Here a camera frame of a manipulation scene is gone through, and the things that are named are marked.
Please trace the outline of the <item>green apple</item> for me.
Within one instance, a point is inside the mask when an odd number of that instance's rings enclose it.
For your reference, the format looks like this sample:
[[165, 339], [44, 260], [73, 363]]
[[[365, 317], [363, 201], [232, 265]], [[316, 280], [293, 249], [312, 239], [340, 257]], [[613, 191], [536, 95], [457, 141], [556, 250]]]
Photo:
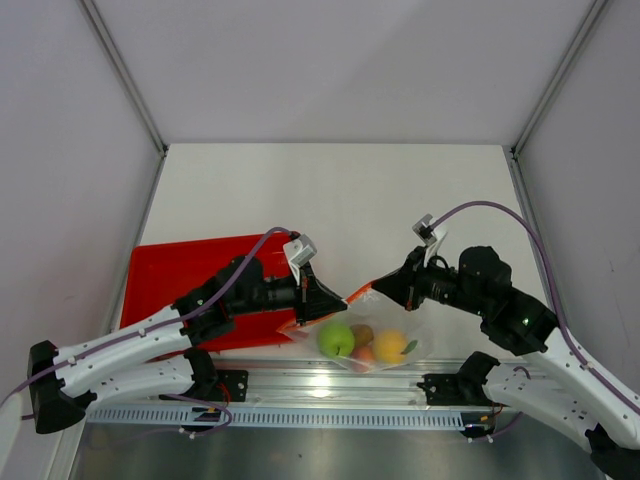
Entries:
[[328, 358], [347, 357], [355, 348], [355, 336], [343, 323], [329, 323], [316, 336], [319, 351]]

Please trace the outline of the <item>clear zip bag orange zipper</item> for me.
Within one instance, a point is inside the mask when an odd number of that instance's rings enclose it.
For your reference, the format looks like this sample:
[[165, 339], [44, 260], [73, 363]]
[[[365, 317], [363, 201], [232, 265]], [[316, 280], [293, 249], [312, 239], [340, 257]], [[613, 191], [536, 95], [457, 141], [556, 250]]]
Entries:
[[369, 374], [428, 358], [434, 334], [428, 322], [366, 284], [347, 299], [346, 310], [279, 332], [306, 351], [358, 374]]

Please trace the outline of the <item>brown kiwi fruit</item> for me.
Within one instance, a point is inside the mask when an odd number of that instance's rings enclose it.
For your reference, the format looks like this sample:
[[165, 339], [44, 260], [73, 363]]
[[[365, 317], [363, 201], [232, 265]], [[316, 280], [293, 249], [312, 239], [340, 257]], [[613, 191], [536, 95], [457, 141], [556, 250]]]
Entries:
[[374, 330], [366, 324], [355, 324], [350, 327], [356, 348], [368, 346], [374, 339]]

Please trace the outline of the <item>orange peach with leaf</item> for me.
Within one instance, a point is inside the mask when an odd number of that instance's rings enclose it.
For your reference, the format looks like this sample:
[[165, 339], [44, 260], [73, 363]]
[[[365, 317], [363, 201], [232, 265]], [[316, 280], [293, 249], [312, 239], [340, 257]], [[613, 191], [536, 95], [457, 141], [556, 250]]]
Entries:
[[405, 362], [407, 336], [397, 329], [383, 329], [375, 333], [372, 349], [378, 363], [399, 365]]

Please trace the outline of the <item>small orange peach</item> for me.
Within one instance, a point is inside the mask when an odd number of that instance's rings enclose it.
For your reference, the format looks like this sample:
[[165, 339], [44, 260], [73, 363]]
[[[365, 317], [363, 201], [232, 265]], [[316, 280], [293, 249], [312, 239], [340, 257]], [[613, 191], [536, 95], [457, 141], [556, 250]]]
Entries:
[[351, 365], [356, 372], [368, 372], [376, 365], [376, 358], [370, 346], [356, 347], [350, 355]]

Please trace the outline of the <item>red plastic tray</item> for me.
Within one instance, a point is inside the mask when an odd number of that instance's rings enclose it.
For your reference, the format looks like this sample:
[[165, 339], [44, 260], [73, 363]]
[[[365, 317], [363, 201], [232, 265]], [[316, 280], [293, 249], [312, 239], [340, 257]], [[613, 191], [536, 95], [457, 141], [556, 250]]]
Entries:
[[[257, 235], [139, 246], [131, 254], [119, 326], [128, 327], [202, 285], [234, 258], [245, 255]], [[291, 310], [240, 316], [228, 334], [200, 347], [209, 352], [289, 344], [279, 332]]]

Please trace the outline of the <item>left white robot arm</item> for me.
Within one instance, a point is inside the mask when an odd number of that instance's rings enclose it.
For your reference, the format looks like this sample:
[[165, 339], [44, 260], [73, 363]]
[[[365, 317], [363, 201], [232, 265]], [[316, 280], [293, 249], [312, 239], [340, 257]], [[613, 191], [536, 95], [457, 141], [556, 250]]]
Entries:
[[86, 343], [50, 341], [29, 352], [35, 430], [65, 430], [96, 408], [149, 396], [204, 400], [219, 375], [204, 343], [230, 333], [238, 317], [290, 311], [297, 324], [346, 310], [310, 264], [267, 277], [257, 258], [240, 256], [203, 285], [126, 328]]

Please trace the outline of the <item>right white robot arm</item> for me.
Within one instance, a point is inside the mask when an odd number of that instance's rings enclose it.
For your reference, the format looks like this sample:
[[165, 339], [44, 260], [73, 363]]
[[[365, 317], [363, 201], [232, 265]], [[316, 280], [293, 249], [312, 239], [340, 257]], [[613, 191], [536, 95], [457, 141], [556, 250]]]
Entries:
[[638, 478], [638, 394], [619, 382], [603, 386], [595, 359], [548, 307], [512, 285], [510, 266], [492, 248], [467, 248], [453, 268], [417, 247], [371, 287], [408, 311], [432, 300], [478, 315], [492, 343], [543, 375], [534, 379], [525, 368], [474, 352], [454, 374], [424, 375], [418, 386], [428, 404], [517, 409], [575, 442], [609, 478]]

